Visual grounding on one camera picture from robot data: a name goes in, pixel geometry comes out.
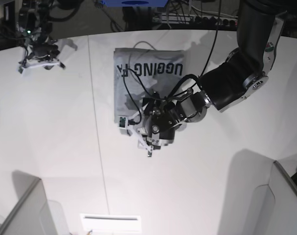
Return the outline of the grey T-shirt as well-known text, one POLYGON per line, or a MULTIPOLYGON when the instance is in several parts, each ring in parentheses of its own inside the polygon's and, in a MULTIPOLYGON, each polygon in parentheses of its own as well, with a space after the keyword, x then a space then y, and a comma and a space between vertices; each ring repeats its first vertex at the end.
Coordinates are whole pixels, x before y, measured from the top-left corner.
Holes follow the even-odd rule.
POLYGON ((168 96, 184 76, 182 50, 116 48, 114 51, 114 122, 132 116, 148 94, 168 96))

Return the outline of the blue box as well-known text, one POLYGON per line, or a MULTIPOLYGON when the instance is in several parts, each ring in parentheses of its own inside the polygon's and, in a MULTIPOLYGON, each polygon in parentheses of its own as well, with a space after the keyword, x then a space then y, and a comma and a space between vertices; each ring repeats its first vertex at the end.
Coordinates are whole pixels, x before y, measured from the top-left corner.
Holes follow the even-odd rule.
POLYGON ((168 0, 100 0, 107 7, 164 7, 168 0))

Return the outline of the white power strip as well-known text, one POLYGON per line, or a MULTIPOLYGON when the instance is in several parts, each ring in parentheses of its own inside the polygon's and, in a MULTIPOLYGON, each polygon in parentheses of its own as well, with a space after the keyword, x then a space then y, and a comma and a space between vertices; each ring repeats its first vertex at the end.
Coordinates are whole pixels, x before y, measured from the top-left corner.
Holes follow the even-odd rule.
POLYGON ((232 18, 218 18, 217 16, 207 15, 169 15, 162 13, 152 18, 152 25, 160 29, 206 29, 214 30, 217 26, 219 30, 235 31, 238 26, 238 20, 232 18))

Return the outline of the white slotted tray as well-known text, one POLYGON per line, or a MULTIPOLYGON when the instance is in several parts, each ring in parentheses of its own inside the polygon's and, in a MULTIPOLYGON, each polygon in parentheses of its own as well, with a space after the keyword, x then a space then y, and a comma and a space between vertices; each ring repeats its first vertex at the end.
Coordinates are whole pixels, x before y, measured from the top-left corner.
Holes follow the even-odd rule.
POLYGON ((138 215, 80 214, 83 229, 87 232, 141 233, 141 217, 138 215))

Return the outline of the grey partition panel right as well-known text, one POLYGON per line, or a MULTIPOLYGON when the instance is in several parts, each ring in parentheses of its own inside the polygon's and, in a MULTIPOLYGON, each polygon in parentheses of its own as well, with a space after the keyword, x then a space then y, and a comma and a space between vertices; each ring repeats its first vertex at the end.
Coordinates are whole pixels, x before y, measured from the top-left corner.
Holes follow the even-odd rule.
POLYGON ((297 186, 278 161, 253 191, 242 234, 297 235, 297 186))

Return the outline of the grey partition panel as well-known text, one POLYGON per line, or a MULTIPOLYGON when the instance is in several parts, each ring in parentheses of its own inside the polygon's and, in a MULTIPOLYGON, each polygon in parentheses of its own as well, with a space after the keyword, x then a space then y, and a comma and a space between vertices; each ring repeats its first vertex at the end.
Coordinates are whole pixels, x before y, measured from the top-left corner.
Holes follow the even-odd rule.
POLYGON ((0 223, 0 235, 56 235, 43 182, 36 177, 0 223))
POLYGON ((297 235, 297 186, 278 161, 253 191, 242 234, 297 235))

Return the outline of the grey partition panel left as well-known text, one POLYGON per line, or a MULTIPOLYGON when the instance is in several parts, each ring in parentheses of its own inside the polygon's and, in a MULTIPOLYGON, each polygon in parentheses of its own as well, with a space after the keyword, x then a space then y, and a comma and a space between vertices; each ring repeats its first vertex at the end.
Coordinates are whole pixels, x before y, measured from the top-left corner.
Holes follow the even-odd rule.
POLYGON ((0 223, 0 235, 56 235, 43 182, 36 177, 0 223))

